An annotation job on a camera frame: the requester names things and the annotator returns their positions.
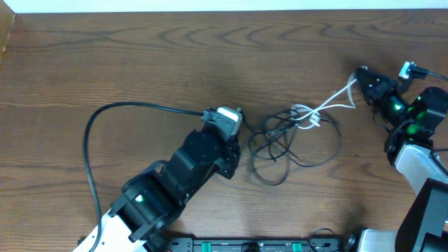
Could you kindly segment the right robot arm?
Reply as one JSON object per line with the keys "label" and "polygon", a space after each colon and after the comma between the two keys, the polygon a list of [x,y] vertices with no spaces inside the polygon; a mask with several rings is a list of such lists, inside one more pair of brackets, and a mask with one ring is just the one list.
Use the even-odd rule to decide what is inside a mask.
{"label": "right robot arm", "polygon": [[365,102],[390,124],[384,152],[416,193],[397,230],[363,228],[350,238],[349,251],[446,251],[447,166],[431,139],[447,117],[447,92],[427,87],[409,103],[403,94],[414,79],[431,71],[406,62],[397,79],[362,66],[354,72]]}

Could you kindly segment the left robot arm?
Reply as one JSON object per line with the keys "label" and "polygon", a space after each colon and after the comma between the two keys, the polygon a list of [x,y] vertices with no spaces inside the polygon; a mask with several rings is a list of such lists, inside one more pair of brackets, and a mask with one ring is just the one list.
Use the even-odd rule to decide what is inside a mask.
{"label": "left robot arm", "polygon": [[163,231],[214,175],[231,179],[239,165],[237,135],[220,130],[193,131],[170,160],[150,164],[121,188],[99,224],[77,251],[163,251]]}

